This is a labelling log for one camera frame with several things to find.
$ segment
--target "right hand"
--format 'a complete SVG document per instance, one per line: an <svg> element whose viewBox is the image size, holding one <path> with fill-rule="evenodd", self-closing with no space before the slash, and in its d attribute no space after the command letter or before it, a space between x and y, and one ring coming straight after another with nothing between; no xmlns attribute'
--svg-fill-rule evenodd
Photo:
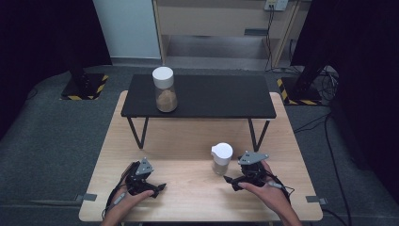
<svg viewBox="0 0 399 226"><path fill-rule="evenodd" d="M265 170L273 174L266 161L262 160L262 165ZM268 176L263 179L266 181L264 186L255 186L253 184L244 182L238 183L238 185L243 189L255 194L260 200L262 200L267 207L279 215L279 218L284 225L302 225L296 212L291 204L287 201L282 191L279 188L268 184L270 181L274 182L273 179Z"/></svg>

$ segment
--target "left hand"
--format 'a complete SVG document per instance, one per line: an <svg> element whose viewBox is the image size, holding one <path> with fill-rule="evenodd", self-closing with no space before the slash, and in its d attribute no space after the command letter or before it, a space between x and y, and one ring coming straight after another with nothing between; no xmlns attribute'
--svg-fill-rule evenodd
<svg viewBox="0 0 399 226"><path fill-rule="evenodd" d="M129 165L126 168L126 170L124 171L122 176L130 168L131 165ZM101 225L103 225L103 226L118 225L118 223L121 222L129 214L130 210L133 207L135 207L141 201L143 201L143 200L149 198L151 195L153 195L152 190L146 190L146 191L143 191L139 194L132 196L127 191L126 177L123 178L123 181L120 184L120 189L117 191L115 196L112 198L111 203L113 203L123 193L125 193L125 196L123 197L123 199L118 204L116 204L112 209L110 209L109 211L106 212L105 218Z"/></svg>

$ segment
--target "electrical box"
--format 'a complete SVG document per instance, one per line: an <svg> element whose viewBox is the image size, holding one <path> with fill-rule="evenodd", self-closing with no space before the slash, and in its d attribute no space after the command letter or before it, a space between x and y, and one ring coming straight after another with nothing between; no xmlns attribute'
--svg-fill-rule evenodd
<svg viewBox="0 0 399 226"><path fill-rule="evenodd" d="M264 10L284 11L287 8L288 0L266 0Z"/></svg>

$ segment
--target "yellow and black tape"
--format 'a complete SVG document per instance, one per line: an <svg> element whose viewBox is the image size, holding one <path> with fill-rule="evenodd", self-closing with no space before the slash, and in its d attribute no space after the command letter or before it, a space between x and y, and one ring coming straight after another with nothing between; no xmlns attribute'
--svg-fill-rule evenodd
<svg viewBox="0 0 399 226"><path fill-rule="evenodd" d="M286 105L322 105L321 101L314 100L292 100L290 99L287 90L284 87L281 79L277 80L277 84L279 85L279 91L281 92L282 101Z"/></svg>
<svg viewBox="0 0 399 226"><path fill-rule="evenodd" d="M85 95L68 95L62 96L62 100L72 100L72 101L81 101L81 100L97 100L104 89L106 80L108 79L108 75L104 75L99 87L97 88L96 93L94 95L85 96Z"/></svg>

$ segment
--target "cup lid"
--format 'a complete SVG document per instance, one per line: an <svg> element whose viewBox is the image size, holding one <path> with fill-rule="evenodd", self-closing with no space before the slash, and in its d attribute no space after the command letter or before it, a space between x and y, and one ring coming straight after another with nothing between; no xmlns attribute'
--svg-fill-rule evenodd
<svg viewBox="0 0 399 226"><path fill-rule="evenodd" d="M169 67L159 67L152 72L153 83L160 89L167 89L173 85L173 70Z"/></svg>
<svg viewBox="0 0 399 226"><path fill-rule="evenodd" d="M228 165L232 156L232 147L228 143L219 143L212 147L211 154L217 164Z"/></svg>

